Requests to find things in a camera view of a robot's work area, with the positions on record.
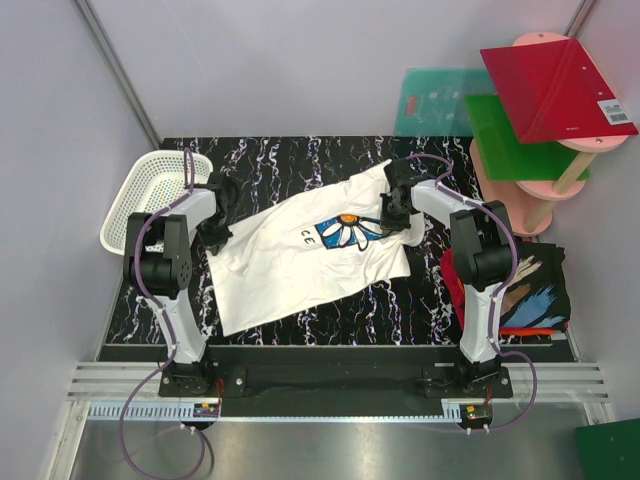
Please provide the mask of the white daisy print t-shirt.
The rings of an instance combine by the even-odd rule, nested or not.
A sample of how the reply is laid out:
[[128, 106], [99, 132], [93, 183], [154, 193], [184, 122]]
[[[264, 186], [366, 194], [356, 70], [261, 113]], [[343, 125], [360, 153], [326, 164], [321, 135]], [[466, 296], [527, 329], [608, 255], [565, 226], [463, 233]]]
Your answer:
[[422, 242], [424, 217], [386, 234], [380, 227], [383, 165], [305, 191], [231, 226], [207, 256], [226, 336], [407, 277], [406, 247]]

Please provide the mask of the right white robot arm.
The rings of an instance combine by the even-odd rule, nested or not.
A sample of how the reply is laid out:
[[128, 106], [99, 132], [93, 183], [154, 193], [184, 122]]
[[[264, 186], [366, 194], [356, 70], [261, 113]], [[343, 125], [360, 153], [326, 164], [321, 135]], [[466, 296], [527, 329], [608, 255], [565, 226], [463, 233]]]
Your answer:
[[410, 227], [419, 213], [433, 217], [450, 232], [454, 271], [464, 286], [464, 323], [458, 346], [458, 382], [470, 387], [499, 373], [498, 336], [505, 290], [516, 273], [518, 252], [506, 207], [481, 203], [444, 184], [444, 175], [419, 174], [416, 154], [384, 167], [389, 191], [381, 195], [380, 226], [385, 234]]

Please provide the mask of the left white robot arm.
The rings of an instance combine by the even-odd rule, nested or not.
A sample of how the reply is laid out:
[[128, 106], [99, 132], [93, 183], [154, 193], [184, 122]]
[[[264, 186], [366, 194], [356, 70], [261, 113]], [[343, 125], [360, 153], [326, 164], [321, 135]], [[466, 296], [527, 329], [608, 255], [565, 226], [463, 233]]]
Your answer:
[[191, 307], [191, 236], [217, 253], [232, 233], [227, 215], [238, 200], [234, 180], [212, 173], [207, 182], [189, 182], [178, 199], [156, 213], [132, 213], [126, 224], [123, 273], [145, 298], [164, 336], [164, 379], [197, 393], [212, 386], [213, 361], [207, 354]]

